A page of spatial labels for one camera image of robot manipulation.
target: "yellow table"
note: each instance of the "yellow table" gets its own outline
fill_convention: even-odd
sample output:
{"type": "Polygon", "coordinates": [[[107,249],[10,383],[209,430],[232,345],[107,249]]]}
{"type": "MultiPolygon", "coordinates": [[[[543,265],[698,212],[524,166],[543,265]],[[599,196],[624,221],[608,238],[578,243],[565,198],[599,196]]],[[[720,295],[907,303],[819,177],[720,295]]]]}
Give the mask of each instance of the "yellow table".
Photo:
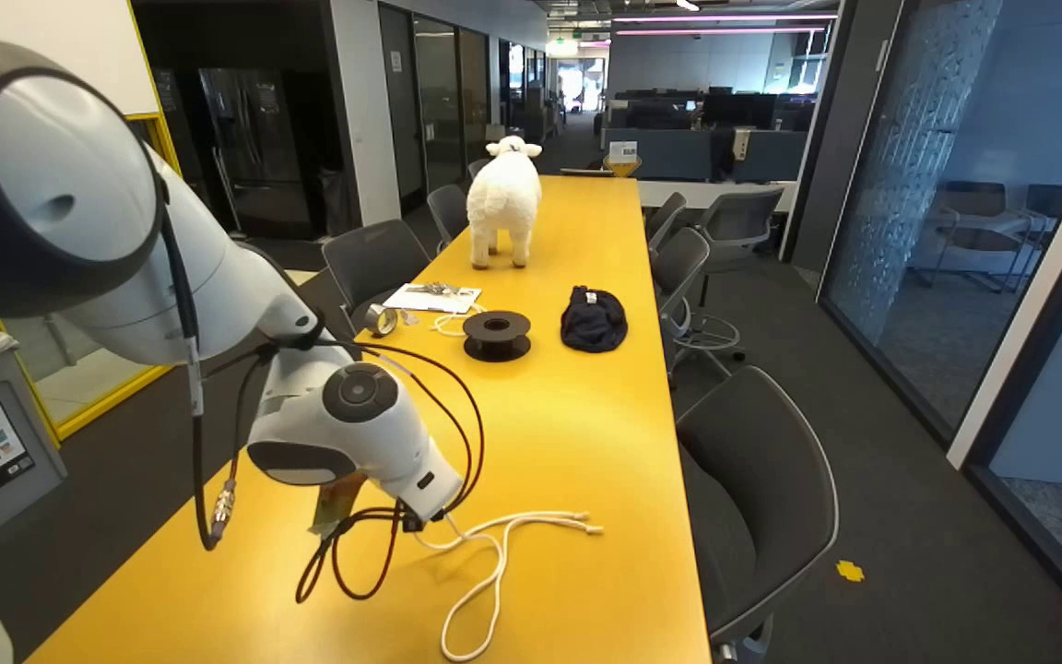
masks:
{"type": "MultiPolygon", "coordinates": [[[[483,407],[492,458],[472,503],[454,512],[457,528],[519,508],[584,508],[605,528],[584,536],[536,525],[511,536],[503,622],[478,661],[707,661],[638,183],[567,177],[543,183],[526,268],[509,268],[505,257],[483,273],[470,268],[470,231],[429,268],[429,281],[483,287],[488,310],[526,315],[532,353],[503,365],[472,362],[433,316],[388,338],[466,372],[483,407]],[[561,345],[573,285],[624,299],[631,334],[621,349],[561,345]]],[[[420,375],[470,413],[445,380],[429,370],[420,375]]],[[[445,421],[423,413],[451,461],[460,461],[445,421]]],[[[364,489],[358,506],[370,503],[384,506],[381,489],[364,489]]],[[[433,554],[401,536],[374,600],[345,600],[325,570],[312,597],[295,603],[293,591],[312,548],[310,508],[310,489],[246,468],[237,519],[213,554],[198,548],[186,506],[34,661],[444,661],[444,615],[492,570],[495,554],[483,546],[433,554]]],[[[388,528],[361,525],[343,540],[354,586],[377,574],[384,536],[388,528]]],[[[483,639],[488,611],[478,600],[457,621],[454,650],[483,639]]]]}

